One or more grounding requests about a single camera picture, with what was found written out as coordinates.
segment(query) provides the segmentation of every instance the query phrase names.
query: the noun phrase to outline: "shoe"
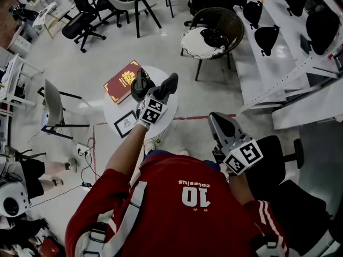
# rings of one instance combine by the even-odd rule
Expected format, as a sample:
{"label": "shoe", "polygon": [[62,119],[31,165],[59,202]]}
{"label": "shoe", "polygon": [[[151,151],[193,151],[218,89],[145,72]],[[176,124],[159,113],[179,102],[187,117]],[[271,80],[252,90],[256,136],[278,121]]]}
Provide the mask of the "shoe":
{"label": "shoe", "polygon": [[184,149],[183,151],[180,152],[180,155],[184,155],[184,156],[190,156],[189,155],[189,151]]}
{"label": "shoe", "polygon": [[50,178],[50,181],[53,181],[55,186],[63,186],[63,180],[59,177],[53,176]]}
{"label": "shoe", "polygon": [[69,164],[69,170],[73,173],[76,173],[77,168],[79,167],[78,162],[75,158],[69,158],[66,164]]}
{"label": "shoe", "polygon": [[156,150],[156,145],[153,141],[150,141],[145,147],[145,155],[148,155],[150,151]]}

